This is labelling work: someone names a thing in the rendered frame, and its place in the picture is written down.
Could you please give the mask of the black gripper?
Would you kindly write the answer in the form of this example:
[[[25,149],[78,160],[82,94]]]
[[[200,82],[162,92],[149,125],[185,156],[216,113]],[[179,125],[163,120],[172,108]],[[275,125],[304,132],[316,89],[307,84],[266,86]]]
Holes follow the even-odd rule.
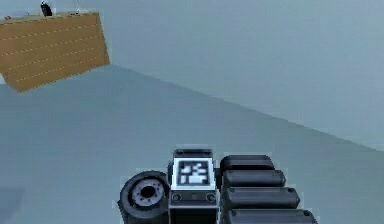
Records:
[[[122,187],[117,202],[123,224],[168,224],[169,185],[160,171],[144,171]]]

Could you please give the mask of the brown wooden chest of drawers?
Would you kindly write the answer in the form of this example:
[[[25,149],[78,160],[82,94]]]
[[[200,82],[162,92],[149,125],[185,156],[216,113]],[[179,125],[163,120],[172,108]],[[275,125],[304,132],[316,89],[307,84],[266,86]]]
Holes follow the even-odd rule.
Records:
[[[18,92],[109,64],[97,12],[0,22],[0,76]]]

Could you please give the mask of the small black object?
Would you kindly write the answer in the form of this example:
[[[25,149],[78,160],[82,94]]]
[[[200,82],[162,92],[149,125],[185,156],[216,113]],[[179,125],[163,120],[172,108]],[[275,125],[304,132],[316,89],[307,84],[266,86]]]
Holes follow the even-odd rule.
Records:
[[[45,0],[40,3],[40,8],[45,17],[53,15],[51,6]]]

